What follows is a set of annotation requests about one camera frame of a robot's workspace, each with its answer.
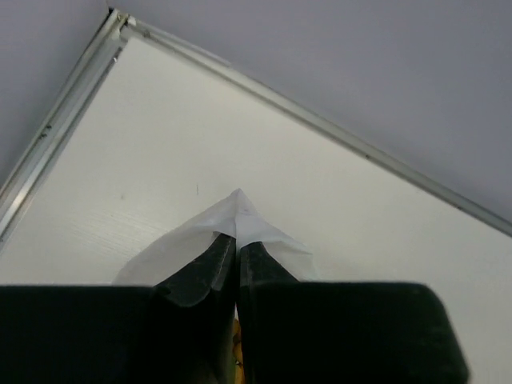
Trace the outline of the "aluminium table edge rail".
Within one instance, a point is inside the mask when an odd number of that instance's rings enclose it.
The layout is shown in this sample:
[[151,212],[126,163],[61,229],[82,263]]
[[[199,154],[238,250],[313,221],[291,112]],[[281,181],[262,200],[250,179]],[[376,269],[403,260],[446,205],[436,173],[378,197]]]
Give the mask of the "aluminium table edge rail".
[[506,235],[511,234],[510,221],[498,214],[428,178],[268,86],[241,74],[232,65],[222,62],[212,54],[204,53],[187,41],[139,21],[129,14],[112,9],[74,66],[25,153],[1,187],[2,239],[10,235],[22,209],[28,206],[44,174],[50,170],[50,164],[64,148],[66,140],[72,135],[100,85],[117,63],[130,37],[141,38],[144,42],[151,42],[167,53],[176,54],[186,62],[212,73],[285,115],[305,123],[367,161],[443,200],[457,210]]

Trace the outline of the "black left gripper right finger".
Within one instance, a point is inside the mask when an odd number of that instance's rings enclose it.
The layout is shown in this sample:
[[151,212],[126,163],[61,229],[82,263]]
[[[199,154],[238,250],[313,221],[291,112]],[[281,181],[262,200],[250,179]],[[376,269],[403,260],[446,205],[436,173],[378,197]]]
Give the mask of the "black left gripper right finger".
[[248,383],[466,383],[445,307],[412,282],[302,282],[243,247],[237,300]]

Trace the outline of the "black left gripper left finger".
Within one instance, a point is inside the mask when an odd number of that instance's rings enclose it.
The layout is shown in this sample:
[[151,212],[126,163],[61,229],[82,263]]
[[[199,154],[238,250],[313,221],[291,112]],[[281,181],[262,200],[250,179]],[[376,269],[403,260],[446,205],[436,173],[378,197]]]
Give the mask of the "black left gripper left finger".
[[3,286],[4,383],[226,383],[235,240],[153,286]]

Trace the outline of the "white printed plastic bag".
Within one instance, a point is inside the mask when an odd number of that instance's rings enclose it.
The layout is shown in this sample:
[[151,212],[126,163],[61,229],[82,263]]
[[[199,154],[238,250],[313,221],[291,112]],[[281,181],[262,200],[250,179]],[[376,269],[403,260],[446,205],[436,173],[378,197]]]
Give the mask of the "white printed plastic bag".
[[154,286],[192,262],[222,234],[235,240],[237,252],[260,242],[298,280],[318,279],[312,253],[268,223],[245,193],[237,189],[132,257],[117,273],[113,284]]

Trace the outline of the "yellow orange fake fruit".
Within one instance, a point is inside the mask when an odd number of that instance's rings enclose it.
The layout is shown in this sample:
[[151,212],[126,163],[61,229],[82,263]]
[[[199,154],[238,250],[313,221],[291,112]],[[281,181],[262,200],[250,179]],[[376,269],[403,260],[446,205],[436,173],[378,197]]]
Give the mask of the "yellow orange fake fruit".
[[235,364],[234,383],[235,384],[245,384],[246,380],[245,380],[243,355],[242,355],[242,332],[241,332],[240,322],[237,318],[234,319],[232,342],[233,342],[232,353],[234,356],[234,364]]

